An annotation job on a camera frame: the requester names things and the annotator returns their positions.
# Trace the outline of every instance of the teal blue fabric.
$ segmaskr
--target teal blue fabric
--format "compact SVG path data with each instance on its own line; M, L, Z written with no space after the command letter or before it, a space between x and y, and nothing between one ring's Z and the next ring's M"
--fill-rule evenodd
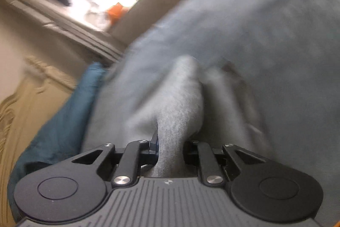
M21 219L14 202L14 188L25 175L80 153L93 103L106 70L93 63L64 106L37 133L21 154L7 185L7 197L14 220Z

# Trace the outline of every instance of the light blue cloth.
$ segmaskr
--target light blue cloth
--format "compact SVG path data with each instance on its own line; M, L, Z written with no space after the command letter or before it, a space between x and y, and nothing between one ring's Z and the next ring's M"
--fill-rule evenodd
M183 0L111 70L83 148L143 139L126 124L185 54L205 69L236 65L253 89L276 160L320 182L316 219L333 226L340 219L340 0Z
M33 171L79 154L92 106L105 73L101 64L90 65L68 101L42 126L17 160L7 186L7 197L16 222L21 216L14 203L15 185Z

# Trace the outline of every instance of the orange object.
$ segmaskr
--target orange object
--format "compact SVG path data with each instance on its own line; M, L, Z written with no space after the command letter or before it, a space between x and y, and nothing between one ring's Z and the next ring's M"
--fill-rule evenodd
M110 19L111 24L115 24L129 9L124 7L119 2L109 8L106 12L108 14L108 18Z

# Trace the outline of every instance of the silver rivet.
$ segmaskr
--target silver rivet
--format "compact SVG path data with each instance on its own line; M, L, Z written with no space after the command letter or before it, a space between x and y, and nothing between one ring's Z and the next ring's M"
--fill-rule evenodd
M219 184L223 182L223 178L218 175L211 175L211 176L208 176L207 182L210 184Z
M113 181L117 185L126 185L127 183L131 181L131 179L128 176L117 176Z
M167 185L171 185L173 183L173 181L168 179L168 180L165 180L164 183L166 183Z

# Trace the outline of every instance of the beige wall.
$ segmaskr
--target beige wall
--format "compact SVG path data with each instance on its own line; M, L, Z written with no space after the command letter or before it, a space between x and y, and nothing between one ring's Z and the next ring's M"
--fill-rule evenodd
M0 3L0 102L16 89L26 69L25 56L34 55L79 79L90 62L79 53L70 42Z

